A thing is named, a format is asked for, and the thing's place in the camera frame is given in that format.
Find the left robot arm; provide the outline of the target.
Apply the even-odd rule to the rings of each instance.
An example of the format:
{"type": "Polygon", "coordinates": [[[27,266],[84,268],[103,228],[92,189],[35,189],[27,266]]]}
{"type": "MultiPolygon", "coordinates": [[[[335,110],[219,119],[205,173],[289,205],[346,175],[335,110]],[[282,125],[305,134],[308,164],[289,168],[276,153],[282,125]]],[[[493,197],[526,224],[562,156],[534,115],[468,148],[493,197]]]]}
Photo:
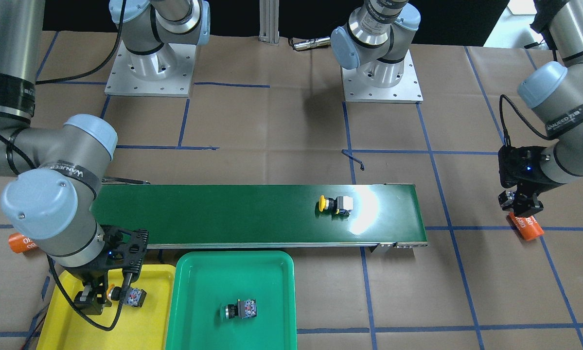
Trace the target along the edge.
{"type": "MultiPolygon", "coordinates": [[[[583,177],[583,0],[536,0],[534,7],[531,28],[551,39],[562,62],[539,67],[517,88],[544,124],[544,133],[534,133],[555,144],[516,148],[503,130],[498,203],[518,217],[543,210],[541,193],[583,177]]],[[[380,82],[379,76],[402,71],[420,20],[420,12],[407,0],[367,0],[345,26],[333,29],[335,58],[343,69],[364,73],[369,86],[395,86],[396,78],[380,82]]]]}

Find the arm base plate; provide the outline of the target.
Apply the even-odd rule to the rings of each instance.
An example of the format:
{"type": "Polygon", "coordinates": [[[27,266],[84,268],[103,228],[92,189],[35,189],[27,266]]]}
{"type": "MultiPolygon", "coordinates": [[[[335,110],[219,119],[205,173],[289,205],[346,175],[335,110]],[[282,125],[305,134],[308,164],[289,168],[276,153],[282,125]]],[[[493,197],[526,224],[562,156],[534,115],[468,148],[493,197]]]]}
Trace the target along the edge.
{"type": "Polygon", "coordinates": [[[345,102],[420,104],[422,89],[410,51],[404,60],[388,64],[378,60],[356,69],[341,68],[345,102]]]}
{"type": "Polygon", "coordinates": [[[191,94],[197,46],[165,44],[136,55],[120,44],[105,93],[123,97],[180,97],[191,94]]]}

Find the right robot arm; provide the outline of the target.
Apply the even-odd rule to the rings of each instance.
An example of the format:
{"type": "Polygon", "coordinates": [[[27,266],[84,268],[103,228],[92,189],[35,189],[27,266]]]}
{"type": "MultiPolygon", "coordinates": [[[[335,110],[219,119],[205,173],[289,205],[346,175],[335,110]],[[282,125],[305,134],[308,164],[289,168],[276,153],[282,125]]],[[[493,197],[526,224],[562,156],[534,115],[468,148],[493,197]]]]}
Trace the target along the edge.
{"type": "Polygon", "coordinates": [[[87,318],[111,305],[111,269],[123,270],[117,298],[123,306],[141,270],[147,232],[100,225],[90,211],[118,143],[111,124],[78,114],[60,129],[31,127],[44,8],[43,0],[0,0],[0,176],[15,177],[0,206],[47,253],[51,273],[58,263],[82,282],[67,302],[87,318]]]}

